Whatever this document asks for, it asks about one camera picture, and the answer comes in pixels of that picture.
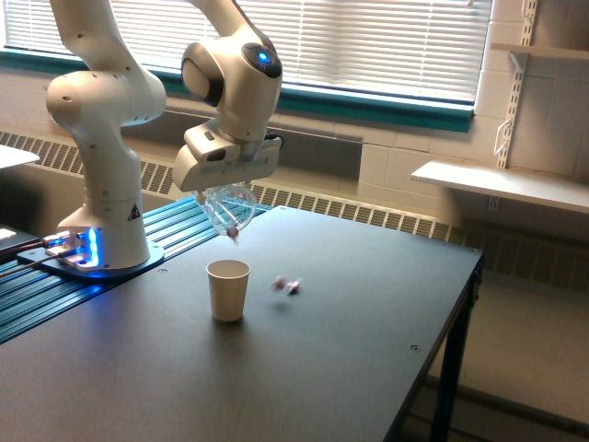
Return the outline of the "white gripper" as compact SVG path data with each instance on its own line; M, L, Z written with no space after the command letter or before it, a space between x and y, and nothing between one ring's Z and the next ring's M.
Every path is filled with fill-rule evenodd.
M215 120L187 130L184 141L175 160L173 181L183 192L196 192L198 204L207 203L204 191L210 188L271 176L283 146L277 134L254 142L233 141Z

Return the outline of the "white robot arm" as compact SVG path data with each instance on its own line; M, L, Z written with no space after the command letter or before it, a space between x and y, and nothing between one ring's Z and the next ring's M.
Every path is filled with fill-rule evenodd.
M281 91L283 67L271 40L234 1L201 1L216 37L187 47L181 59L185 87L217 111L184 135L173 181L184 192L208 194L270 176L282 139L267 131ZM54 1L64 46L86 64L50 83L53 120L75 140L82 158L85 197L60 228L70 238L50 247L82 273L114 272L151 258L143 221L141 164L121 136L151 122L165 107L159 78L133 57L108 1Z

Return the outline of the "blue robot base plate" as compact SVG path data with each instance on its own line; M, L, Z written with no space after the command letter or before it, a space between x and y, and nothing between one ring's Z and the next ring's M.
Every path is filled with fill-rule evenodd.
M153 241L148 242L150 257L147 261L123 269L105 268L99 270L80 270L72 265L62 263L56 260L50 260L42 263L40 269L44 272L59 275L66 279L78 279L84 281L115 281L135 277L138 274L147 272L157 267L165 258L163 247L155 244Z

